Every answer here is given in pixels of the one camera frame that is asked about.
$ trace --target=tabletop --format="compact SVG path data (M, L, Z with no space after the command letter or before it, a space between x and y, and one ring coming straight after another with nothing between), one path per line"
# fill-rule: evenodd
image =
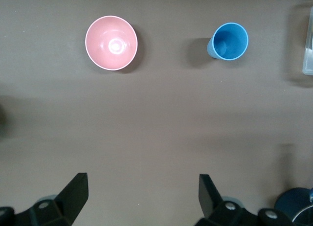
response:
M79 172L75 226L192 226L199 174L252 213L313 185L313 78L302 74L313 0L0 0L0 206L22 212ZM125 69L85 49L101 16L138 37ZM206 45L248 32L235 61Z

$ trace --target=bowl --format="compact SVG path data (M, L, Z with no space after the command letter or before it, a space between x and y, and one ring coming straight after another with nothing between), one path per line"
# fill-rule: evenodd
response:
M88 56L97 66L119 70L134 59L138 40L127 21L116 16L104 16L89 27L85 45Z

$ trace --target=clear plastic container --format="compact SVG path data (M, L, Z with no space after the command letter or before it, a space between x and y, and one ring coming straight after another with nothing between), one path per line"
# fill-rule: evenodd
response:
M311 8L307 40L305 43L305 52L303 59L302 72L305 75L313 75L313 7Z

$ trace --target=bowl rim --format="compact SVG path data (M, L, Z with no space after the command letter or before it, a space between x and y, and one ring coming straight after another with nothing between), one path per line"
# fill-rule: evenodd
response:
M109 18L109 17L117 18L117 19L120 19L120 20L122 20L123 22L125 22L125 23L131 28L131 30L133 31L134 36L135 36L135 39L136 39L136 49L135 49L135 52L134 52L133 57L131 58L131 60L130 60L126 65L124 65L124 66L122 66L122 67L120 67L120 68L106 68L106 67L103 67L103 66L99 65L99 64L96 63L96 62L93 60L93 58L90 56L90 54L89 54L89 52L88 52L88 48L87 48L87 36L88 36L88 33L89 33L91 27L92 27L96 22L98 22L99 20L104 19L104 18ZM86 48L86 51L87 51L87 54L88 54L89 58L90 58L90 59L92 60L92 62L94 62L97 66L99 66L100 68L106 69L106 70L116 71L116 70L120 70L120 69L125 68L126 66L128 66L128 65L133 61L133 59L135 58L135 56L136 56L136 54L137 54L138 39L137 39L137 35L136 35L136 32L135 32L134 28L131 26L131 24L129 24L129 23L128 23L126 20L124 20L123 18L118 17L118 16L113 16L113 15L102 16L102 17L99 17L98 19L96 19L96 20L89 26L89 28L88 28L88 30L87 30L87 33L86 33L86 36L85 36L85 48Z

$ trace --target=silver bolt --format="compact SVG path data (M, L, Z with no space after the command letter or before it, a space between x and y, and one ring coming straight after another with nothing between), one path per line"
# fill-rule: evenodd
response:
M228 210L236 209L236 206L233 203L226 203L225 206Z
M275 213L274 211L271 211L271 210L267 210L267 211L265 212L265 214L266 214L267 217L269 217L269 218L271 218L271 219L274 219L274 220L278 218L278 216L276 215L276 213Z
M48 202L44 202L44 203L41 203L38 208L39 208L39 209L44 209L44 208L46 208L48 205L49 205Z

